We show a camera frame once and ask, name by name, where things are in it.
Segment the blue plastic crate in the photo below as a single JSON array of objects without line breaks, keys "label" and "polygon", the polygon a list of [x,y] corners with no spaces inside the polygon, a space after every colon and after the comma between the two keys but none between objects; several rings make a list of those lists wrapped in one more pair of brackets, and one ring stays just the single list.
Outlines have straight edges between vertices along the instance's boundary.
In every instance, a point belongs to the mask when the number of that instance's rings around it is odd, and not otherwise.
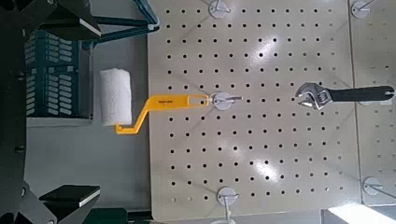
[{"label": "blue plastic crate", "polygon": [[36,31],[25,45],[28,117],[78,117],[79,43]]}]

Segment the paint roller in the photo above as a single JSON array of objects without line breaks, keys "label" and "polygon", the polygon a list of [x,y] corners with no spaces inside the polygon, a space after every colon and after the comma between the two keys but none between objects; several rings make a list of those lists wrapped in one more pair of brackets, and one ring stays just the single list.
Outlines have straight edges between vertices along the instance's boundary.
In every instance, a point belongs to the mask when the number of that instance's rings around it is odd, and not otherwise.
[{"label": "paint roller", "polygon": [[[137,134],[149,111],[190,109],[209,105],[209,97],[202,94],[192,95],[153,95],[148,98],[134,127],[132,121],[132,90],[129,72],[110,69],[100,73],[101,108],[104,126],[115,126],[117,134]],[[200,104],[193,104],[199,99]]]}]

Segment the white pegboard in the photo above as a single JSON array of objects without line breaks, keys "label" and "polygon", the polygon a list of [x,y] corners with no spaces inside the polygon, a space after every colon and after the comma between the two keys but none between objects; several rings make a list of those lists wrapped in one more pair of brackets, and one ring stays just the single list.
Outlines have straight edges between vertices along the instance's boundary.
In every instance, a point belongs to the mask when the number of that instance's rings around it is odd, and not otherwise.
[{"label": "white pegboard", "polygon": [[297,105],[306,81],[353,86],[344,0],[229,0],[215,20],[205,0],[152,0],[149,92],[226,91],[212,107],[150,114],[151,196],[157,220],[223,217],[216,193],[240,194],[234,216],[361,201],[353,104]]},{"label": "white pegboard", "polygon": [[[367,18],[351,18],[357,87],[396,86],[395,8],[395,1],[378,0],[370,5]],[[358,105],[357,111],[361,178],[378,178],[384,191],[396,194],[394,105]],[[363,193],[363,201],[369,205],[396,204],[396,200],[383,194]]]}]

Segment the wrench handle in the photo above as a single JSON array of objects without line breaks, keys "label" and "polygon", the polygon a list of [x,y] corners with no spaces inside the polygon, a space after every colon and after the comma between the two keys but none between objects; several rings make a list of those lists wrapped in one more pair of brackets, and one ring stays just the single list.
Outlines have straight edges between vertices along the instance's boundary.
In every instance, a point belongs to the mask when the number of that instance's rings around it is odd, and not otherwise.
[{"label": "wrench handle", "polygon": [[391,86],[328,91],[334,102],[387,101],[395,92]]}]

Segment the wrench jaw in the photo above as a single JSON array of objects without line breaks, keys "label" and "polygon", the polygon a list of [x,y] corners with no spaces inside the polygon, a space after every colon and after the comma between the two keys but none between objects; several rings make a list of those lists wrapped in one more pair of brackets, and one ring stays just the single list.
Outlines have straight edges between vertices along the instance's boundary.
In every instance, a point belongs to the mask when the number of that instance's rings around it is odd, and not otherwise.
[{"label": "wrench jaw", "polygon": [[300,87],[296,92],[296,97],[302,96],[306,97],[298,104],[314,108],[315,110],[320,110],[326,104],[332,102],[332,96],[329,91],[316,83],[306,82],[302,87]]}]

